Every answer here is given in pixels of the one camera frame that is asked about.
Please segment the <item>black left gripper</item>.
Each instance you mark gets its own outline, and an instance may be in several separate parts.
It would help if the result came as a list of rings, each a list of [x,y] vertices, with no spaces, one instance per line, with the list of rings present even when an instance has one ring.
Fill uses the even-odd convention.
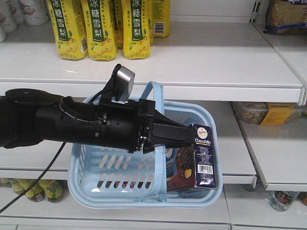
[[[143,149],[143,153],[149,153],[159,146],[179,148],[194,142],[193,128],[155,110],[154,101],[100,103],[98,118],[101,121],[99,146],[124,149],[128,153]]]

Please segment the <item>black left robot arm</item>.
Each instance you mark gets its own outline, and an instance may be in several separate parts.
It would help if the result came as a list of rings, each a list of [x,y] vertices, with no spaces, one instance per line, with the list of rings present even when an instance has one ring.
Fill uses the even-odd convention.
[[[155,101],[76,102],[42,90],[13,89],[0,98],[0,145],[7,149],[43,140],[151,152],[193,143],[192,127],[158,112]]]

